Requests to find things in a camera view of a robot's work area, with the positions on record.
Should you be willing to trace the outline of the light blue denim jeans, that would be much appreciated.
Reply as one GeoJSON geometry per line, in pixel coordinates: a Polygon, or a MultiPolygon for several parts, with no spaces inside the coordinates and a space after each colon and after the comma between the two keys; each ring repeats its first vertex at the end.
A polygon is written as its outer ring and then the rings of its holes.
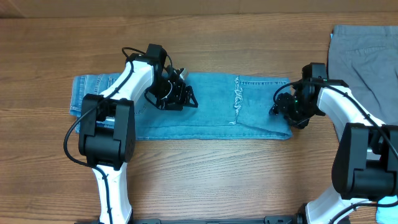
{"type": "Polygon", "coordinates": [[[135,108],[136,138],[158,140],[286,140],[292,132],[281,115],[271,115],[275,91],[288,78],[227,73],[191,73],[197,108],[162,111],[140,98],[135,108]]]}

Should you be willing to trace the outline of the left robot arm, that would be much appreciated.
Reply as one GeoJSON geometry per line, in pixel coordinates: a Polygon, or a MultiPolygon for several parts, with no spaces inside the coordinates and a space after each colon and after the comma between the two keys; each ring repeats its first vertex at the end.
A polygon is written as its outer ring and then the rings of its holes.
{"type": "Polygon", "coordinates": [[[151,93],[159,110],[196,108],[193,88],[185,83],[187,71],[165,65],[167,51],[149,44],[145,52],[133,49],[126,55],[118,79],[98,95],[83,97],[78,149],[92,168],[99,189],[101,214],[98,223],[132,223],[127,192],[127,163],[136,144],[134,106],[151,93]]]}

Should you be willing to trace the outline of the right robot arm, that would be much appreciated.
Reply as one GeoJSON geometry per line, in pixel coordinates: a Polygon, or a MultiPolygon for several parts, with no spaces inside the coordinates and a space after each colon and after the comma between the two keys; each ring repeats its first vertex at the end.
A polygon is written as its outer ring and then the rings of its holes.
{"type": "Polygon", "coordinates": [[[332,165],[332,184],[316,200],[292,216],[266,217],[265,223],[349,223],[359,207],[391,208],[380,203],[397,195],[397,126],[385,124],[357,101],[348,84],[329,78],[324,63],[303,67],[302,78],[289,83],[294,94],[279,88],[273,96],[273,115],[303,129],[311,117],[328,116],[339,146],[332,165]]]}

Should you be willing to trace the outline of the grey folded trousers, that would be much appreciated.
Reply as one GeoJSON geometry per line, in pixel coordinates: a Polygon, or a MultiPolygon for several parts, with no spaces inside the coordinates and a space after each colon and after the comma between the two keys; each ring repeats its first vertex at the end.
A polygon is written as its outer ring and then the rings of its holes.
{"type": "Polygon", "coordinates": [[[328,75],[386,124],[397,124],[397,27],[334,26],[328,75]]]}

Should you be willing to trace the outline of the light blue cloth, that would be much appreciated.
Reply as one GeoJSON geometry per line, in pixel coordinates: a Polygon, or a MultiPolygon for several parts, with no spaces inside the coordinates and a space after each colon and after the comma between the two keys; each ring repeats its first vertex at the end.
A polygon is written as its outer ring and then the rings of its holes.
{"type": "MultiPolygon", "coordinates": [[[[390,204],[394,202],[397,202],[397,196],[384,197],[378,201],[380,204],[390,204]]],[[[390,208],[378,207],[376,212],[376,222],[381,224],[398,224],[397,216],[397,206],[390,208]]]]}

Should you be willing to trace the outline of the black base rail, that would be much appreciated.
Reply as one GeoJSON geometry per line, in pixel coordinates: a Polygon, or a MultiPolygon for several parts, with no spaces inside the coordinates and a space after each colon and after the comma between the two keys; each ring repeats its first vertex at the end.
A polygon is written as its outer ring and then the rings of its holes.
{"type": "Polygon", "coordinates": [[[210,219],[210,220],[160,220],[138,219],[129,220],[128,224],[294,224],[293,216],[266,216],[250,219],[210,219]]]}

